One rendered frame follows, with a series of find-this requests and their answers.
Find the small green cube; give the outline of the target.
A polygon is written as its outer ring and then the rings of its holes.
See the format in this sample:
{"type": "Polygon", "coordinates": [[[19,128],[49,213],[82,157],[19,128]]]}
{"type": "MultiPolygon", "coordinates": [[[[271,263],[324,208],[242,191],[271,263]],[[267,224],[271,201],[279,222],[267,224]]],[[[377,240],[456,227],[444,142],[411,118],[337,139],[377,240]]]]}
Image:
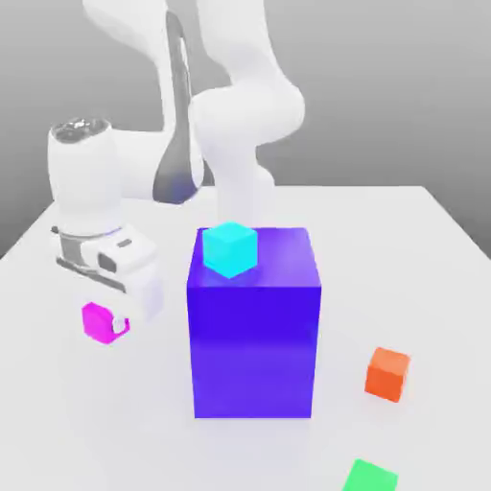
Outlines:
{"type": "Polygon", "coordinates": [[[395,491],[398,475],[357,458],[341,491],[395,491]]]}

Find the small orange cube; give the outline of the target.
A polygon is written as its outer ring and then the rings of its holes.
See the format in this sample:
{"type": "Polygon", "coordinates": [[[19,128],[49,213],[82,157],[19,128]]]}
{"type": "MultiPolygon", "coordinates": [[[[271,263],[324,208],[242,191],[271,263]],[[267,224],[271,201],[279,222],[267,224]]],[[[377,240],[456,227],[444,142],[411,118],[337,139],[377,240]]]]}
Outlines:
{"type": "Polygon", "coordinates": [[[367,367],[364,391],[393,403],[401,399],[410,357],[377,347],[367,367]]]}

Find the large purple box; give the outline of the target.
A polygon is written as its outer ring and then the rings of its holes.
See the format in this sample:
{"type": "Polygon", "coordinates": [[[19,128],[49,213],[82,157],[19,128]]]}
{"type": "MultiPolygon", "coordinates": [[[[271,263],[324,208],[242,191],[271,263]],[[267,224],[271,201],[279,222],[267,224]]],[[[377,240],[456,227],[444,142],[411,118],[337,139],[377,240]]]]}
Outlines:
{"type": "Polygon", "coordinates": [[[260,228],[258,264],[227,279],[196,237],[187,280],[197,418],[312,414],[321,281],[304,228],[260,228]]]}

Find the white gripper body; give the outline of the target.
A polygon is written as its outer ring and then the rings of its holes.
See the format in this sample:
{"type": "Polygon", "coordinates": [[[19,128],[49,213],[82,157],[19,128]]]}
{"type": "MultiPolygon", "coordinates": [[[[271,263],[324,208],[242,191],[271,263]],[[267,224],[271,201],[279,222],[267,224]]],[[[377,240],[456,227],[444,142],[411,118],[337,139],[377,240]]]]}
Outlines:
{"type": "Polygon", "coordinates": [[[121,272],[84,269],[60,257],[56,262],[78,278],[77,292],[82,303],[94,302],[116,317],[136,323],[149,322],[162,310],[163,281],[156,259],[121,272]]]}

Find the small cyan cube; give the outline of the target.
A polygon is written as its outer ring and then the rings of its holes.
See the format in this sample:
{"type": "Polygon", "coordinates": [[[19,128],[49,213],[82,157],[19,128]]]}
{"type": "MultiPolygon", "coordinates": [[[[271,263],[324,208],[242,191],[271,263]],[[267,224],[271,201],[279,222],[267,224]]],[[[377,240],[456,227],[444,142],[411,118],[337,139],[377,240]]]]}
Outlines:
{"type": "Polygon", "coordinates": [[[233,278],[258,264],[258,233],[236,222],[202,231],[203,264],[225,278],[233,278]]]}

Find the small magenta cube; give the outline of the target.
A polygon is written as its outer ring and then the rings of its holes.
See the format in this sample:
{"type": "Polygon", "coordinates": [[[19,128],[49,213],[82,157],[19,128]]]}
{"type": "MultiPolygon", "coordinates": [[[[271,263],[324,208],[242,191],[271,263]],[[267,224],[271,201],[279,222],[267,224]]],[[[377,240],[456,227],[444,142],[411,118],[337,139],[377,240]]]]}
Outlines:
{"type": "Polygon", "coordinates": [[[97,342],[111,344],[124,335],[114,335],[112,332],[112,319],[115,316],[109,309],[94,302],[89,302],[82,307],[83,330],[90,338],[97,342]]]}

